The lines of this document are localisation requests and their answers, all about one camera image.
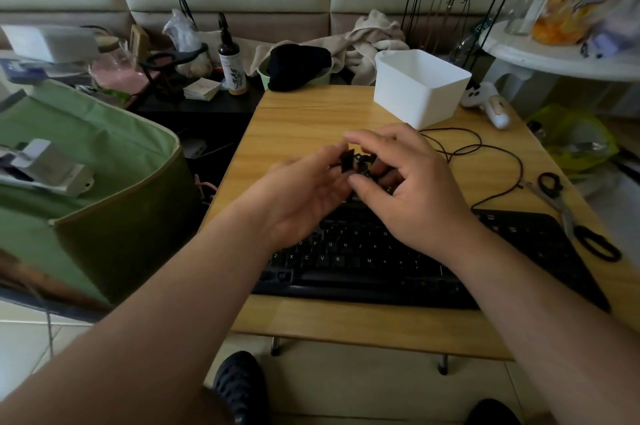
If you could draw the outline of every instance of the white container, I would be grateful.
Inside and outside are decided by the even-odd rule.
[[[376,55],[373,100],[415,129],[451,118],[471,73],[418,49]]]
[[[92,29],[61,25],[2,25],[18,56],[44,62],[76,62],[98,57]]]

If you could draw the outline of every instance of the beige cloth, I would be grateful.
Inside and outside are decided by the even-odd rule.
[[[214,62],[220,62],[217,47],[220,45],[220,31],[198,32],[200,40],[209,45],[209,52]],[[260,42],[235,37],[240,47],[244,70],[248,76],[257,74],[258,66],[269,55],[274,47],[293,44],[283,40],[277,44]],[[376,80],[376,61],[378,51],[407,50],[404,33],[398,22],[391,22],[386,15],[372,10],[367,17],[360,17],[347,34],[330,35],[320,39],[302,42],[303,46],[324,47],[333,57],[332,73],[338,73],[343,67],[354,73],[351,84],[369,86]]]

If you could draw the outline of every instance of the wooden table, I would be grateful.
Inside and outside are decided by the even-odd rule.
[[[308,87],[290,93],[265,93],[227,170],[204,224],[272,164],[306,154],[341,138],[344,130],[378,128],[398,120],[373,102],[373,88],[354,86]],[[435,126],[475,130],[487,144],[505,147],[523,161],[525,177],[535,181],[545,171],[562,174],[524,123],[511,111],[511,128],[499,131],[479,111],[458,109]],[[459,131],[432,134],[452,151],[475,140]],[[469,204],[514,184],[518,166],[513,157],[493,149],[456,157],[451,168]],[[605,228],[568,180],[564,197],[581,224],[606,234]],[[484,208],[545,212],[556,216],[546,202],[527,189],[494,199]],[[628,260],[603,262],[576,246],[578,253],[605,292],[613,315],[640,331],[640,276]],[[359,303],[251,295],[238,315],[235,332],[412,349],[434,353],[512,359],[487,321],[475,310],[395,307]]]

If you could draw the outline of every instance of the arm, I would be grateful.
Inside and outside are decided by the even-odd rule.
[[[376,153],[381,183],[349,183],[401,242],[465,284],[563,424],[631,424],[640,416],[640,339],[487,230],[449,167],[408,125],[345,133]]]
[[[0,403],[0,423],[184,422],[271,253],[307,236],[351,192],[348,174],[328,169],[345,149],[324,147],[270,170]]]

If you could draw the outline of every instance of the shoe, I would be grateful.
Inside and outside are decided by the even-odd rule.
[[[251,353],[239,351],[225,359],[213,389],[233,413],[238,425],[269,425],[271,412],[262,368]]]
[[[520,420],[507,405],[487,398],[475,405],[465,425],[520,425]]]

